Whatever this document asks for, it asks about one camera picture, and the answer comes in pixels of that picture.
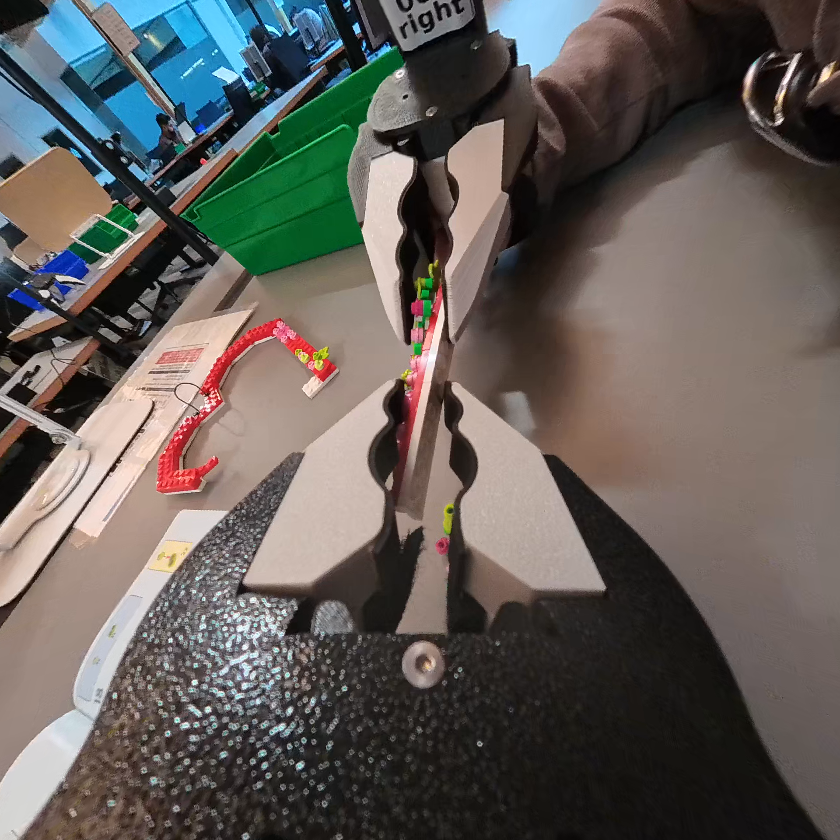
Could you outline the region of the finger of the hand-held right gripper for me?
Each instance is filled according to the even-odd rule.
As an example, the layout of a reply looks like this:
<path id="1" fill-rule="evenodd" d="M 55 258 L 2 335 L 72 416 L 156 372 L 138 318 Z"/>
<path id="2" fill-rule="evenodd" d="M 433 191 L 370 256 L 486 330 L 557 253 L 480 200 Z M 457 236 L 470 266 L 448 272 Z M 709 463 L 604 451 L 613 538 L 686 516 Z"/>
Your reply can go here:
<path id="1" fill-rule="evenodd" d="M 432 204 L 419 162 L 390 152 L 373 160 L 362 223 L 364 245 L 385 315 L 410 343 L 422 263 L 434 251 Z"/>
<path id="2" fill-rule="evenodd" d="M 457 192 L 447 220 L 451 248 L 444 267 L 451 343 L 457 343 L 466 330 L 509 233 L 510 197 L 502 187 L 504 139 L 503 120 L 479 124 L 446 155 L 446 173 Z"/>

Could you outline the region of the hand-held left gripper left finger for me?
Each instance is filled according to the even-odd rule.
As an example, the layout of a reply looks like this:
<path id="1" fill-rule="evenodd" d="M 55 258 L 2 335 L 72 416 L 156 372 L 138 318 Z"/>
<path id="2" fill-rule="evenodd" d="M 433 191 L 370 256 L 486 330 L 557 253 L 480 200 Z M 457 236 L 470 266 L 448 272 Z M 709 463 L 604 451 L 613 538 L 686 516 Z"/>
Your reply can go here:
<path id="1" fill-rule="evenodd" d="M 386 482 L 404 384 L 387 381 L 306 447 L 244 578 L 248 592 L 340 602 L 358 628 L 391 633 L 406 559 Z"/>

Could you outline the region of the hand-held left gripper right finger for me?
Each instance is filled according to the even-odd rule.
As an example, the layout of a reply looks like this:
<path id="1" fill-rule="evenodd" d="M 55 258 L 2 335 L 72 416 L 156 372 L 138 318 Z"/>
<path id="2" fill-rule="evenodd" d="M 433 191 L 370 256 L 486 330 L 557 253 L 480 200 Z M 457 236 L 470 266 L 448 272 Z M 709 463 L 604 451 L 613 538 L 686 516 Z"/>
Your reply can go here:
<path id="1" fill-rule="evenodd" d="M 448 549 L 449 632 L 481 633 L 507 605 L 604 596 L 542 451 L 458 383 L 445 386 L 444 422 L 461 483 Z"/>

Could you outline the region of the red lego heart half flowered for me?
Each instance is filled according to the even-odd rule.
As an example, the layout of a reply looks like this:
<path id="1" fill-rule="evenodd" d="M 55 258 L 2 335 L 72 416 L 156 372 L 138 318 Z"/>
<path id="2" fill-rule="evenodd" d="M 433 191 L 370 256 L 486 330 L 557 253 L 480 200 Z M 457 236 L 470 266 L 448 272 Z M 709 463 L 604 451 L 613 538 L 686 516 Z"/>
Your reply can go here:
<path id="1" fill-rule="evenodd" d="M 445 382 L 454 355 L 448 335 L 445 289 L 437 261 L 415 283 L 409 312 L 411 359 L 402 374 L 403 414 L 397 435 L 400 460 L 393 474 L 396 509 L 416 521 L 424 518 Z"/>

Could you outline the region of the red lego heart half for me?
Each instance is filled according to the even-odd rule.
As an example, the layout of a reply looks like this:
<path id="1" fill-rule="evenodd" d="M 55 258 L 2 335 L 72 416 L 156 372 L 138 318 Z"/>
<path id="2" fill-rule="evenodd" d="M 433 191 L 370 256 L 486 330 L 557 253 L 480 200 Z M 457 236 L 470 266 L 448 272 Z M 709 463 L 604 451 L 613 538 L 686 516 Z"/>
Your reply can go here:
<path id="1" fill-rule="evenodd" d="M 279 343 L 285 347 L 310 374 L 303 391 L 308 398 L 319 394 L 339 372 L 331 359 L 330 348 L 318 347 L 305 340 L 282 318 L 264 322 L 247 331 L 221 353 L 203 382 L 196 388 L 200 398 L 198 408 L 183 418 L 163 447 L 157 462 L 157 491 L 163 495 L 182 495 L 200 491 L 206 478 L 217 467 L 218 458 L 211 457 L 197 467 L 185 466 L 185 457 L 201 427 L 224 406 L 223 385 L 231 369 L 248 352 L 263 343 Z"/>

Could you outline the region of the green plastic bin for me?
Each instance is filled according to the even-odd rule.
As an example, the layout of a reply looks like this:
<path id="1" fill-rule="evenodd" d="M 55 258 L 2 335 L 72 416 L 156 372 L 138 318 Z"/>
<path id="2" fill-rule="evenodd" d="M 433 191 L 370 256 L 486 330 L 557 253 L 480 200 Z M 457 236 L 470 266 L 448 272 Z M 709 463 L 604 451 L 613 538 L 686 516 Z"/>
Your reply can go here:
<path id="1" fill-rule="evenodd" d="M 347 171 L 356 133 L 341 124 L 282 155 L 263 134 L 182 214 L 253 276 L 362 244 Z"/>
<path id="2" fill-rule="evenodd" d="M 393 48 L 364 68 L 329 87 L 278 123 L 267 140 L 255 144 L 268 156 L 287 156 L 343 125 L 357 133 L 384 79 L 403 68 L 403 56 Z"/>

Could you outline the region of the long wooden work table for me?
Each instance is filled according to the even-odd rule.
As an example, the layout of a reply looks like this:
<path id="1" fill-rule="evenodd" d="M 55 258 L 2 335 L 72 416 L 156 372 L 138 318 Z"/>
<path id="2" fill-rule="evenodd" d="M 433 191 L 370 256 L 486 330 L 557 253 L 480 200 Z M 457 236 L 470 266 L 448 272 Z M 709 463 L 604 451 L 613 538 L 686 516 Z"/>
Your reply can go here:
<path id="1" fill-rule="evenodd" d="M 281 120 L 302 105 L 304 99 L 315 92 L 318 84 L 324 81 L 327 75 L 325 67 L 311 73 L 247 121 L 209 162 L 174 185 L 175 200 L 171 210 L 175 214 L 182 214 L 235 161 L 235 158 L 246 152 L 264 133 L 275 130 Z M 89 275 L 84 279 L 84 287 L 72 292 L 68 303 L 61 304 L 60 309 L 74 316 L 88 309 L 137 257 L 152 246 L 164 230 L 164 221 L 155 216 L 150 209 L 143 211 L 134 240 L 118 252 L 117 258 L 109 267 L 91 268 Z"/>

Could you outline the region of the white instruction booklet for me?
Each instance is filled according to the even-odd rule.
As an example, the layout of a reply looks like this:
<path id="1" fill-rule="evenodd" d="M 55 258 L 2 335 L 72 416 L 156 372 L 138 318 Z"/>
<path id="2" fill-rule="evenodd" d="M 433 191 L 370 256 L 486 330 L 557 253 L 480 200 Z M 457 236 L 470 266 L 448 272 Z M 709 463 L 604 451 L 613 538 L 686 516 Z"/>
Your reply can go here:
<path id="1" fill-rule="evenodd" d="M 23 837 L 66 778 L 141 620 L 187 555 L 226 515 L 226 510 L 187 509 L 175 516 L 90 645 L 73 685 L 72 709 L 35 736 L 2 778 L 2 839 Z"/>

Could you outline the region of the printed paper red label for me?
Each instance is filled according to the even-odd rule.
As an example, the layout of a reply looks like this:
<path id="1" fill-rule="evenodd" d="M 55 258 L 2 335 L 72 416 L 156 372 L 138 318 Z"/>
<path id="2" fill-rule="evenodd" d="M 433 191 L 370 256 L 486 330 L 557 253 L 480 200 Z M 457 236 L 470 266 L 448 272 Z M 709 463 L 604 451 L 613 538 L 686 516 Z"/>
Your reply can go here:
<path id="1" fill-rule="evenodd" d="M 206 343 L 195 343 L 163 350 L 132 379 L 132 388 L 153 395 L 170 394 L 188 381 L 207 350 Z"/>

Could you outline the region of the black stand pole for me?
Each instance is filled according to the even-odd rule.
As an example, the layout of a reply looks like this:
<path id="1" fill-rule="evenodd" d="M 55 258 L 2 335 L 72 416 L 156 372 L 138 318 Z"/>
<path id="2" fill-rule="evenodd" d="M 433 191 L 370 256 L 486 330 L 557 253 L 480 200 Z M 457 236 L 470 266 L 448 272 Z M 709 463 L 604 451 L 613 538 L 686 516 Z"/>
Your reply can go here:
<path id="1" fill-rule="evenodd" d="M 214 266 L 219 255 L 210 243 L 194 226 L 174 213 L 165 205 L 144 182 L 135 176 L 125 163 L 124 155 L 116 151 L 111 140 L 99 140 L 76 120 L 60 103 L 32 78 L 7 52 L 1 50 L 2 75 L 12 81 L 45 109 L 59 124 L 81 144 L 100 166 L 110 172 L 118 181 L 127 186 L 143 204 L 145 204 L 170 230 L 172 230 L 189 248 L 193 249 L 206 263 Z"/>

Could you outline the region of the white rounded flat panel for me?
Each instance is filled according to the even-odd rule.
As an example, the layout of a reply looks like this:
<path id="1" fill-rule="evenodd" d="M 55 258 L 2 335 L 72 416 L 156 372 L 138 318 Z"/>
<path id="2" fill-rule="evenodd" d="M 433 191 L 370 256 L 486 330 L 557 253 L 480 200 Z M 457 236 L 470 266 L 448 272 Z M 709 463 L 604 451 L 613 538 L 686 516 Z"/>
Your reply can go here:
<path id="1" fill-rule="evenodd" d="M 1 605 L 14 602 L 29 586 L 57 545 L 118 464 L 153 412 L 149 397 L 110 402 L 75 433 L 91 457 L 77 487 L 48 516 L 36 522 L 13 549 L 1 551 Z"/>

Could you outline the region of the white lamp base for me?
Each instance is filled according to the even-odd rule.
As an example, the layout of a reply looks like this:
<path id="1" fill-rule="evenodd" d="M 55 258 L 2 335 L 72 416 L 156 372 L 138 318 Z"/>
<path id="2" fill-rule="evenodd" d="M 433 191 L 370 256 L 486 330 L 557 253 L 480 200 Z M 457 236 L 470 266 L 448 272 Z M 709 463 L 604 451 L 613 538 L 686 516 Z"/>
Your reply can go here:
<path id="1" fill-rule="evenodd" d="M 16 547 L 36 522 L 48 516 L 77 487 L 88 468 L 91 453 L 78 435 L 12 397 L 2 394 L 1 406 L 37 426 L 54 444 L 64 446 L 58 457 L 3 520 L 1 551 L 6 552 Z"/>

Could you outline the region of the small green parts bin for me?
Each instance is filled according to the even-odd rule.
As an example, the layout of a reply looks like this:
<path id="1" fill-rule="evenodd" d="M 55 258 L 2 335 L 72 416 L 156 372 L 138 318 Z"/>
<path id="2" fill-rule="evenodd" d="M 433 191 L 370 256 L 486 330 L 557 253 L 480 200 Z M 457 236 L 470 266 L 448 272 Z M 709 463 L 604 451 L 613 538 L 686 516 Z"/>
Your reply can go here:
<path id="1" fill-rule="evenodd" d="M 122 204 L 115 204 L 105 215 L 95 214 L 82 223 L 71 236 L 68 250 L 92 265 L 112 254 L 131 240 L 139 219 Z"/>

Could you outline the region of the blue plastic bin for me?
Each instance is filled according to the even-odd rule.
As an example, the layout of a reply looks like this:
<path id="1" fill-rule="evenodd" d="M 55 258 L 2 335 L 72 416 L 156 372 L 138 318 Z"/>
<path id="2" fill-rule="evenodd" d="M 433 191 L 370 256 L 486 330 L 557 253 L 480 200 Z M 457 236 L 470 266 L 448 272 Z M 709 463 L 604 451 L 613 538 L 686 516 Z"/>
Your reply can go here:
<path id="1" fill-rule="evenodd" d="M 2 293 L 32 311 L 44 311 L 44 300 L 63 302 L 89 273 L 88 264 L 69 250 L 62 251 L 35 271 L 9 259 L 2 262 Z"/>

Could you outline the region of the beige plywood chair back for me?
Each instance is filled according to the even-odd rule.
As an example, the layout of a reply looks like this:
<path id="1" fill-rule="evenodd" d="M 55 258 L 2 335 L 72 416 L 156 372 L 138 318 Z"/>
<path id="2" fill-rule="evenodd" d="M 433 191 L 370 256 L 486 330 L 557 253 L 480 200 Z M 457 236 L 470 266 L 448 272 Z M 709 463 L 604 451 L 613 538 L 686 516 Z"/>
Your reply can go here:
<path id="1" fill-rule="evenodd" d="M 55 147 L 2 181 L 1 214 L 45 250 L 60 252 L 105 217 L 112 199 L 78 158 Z"/>

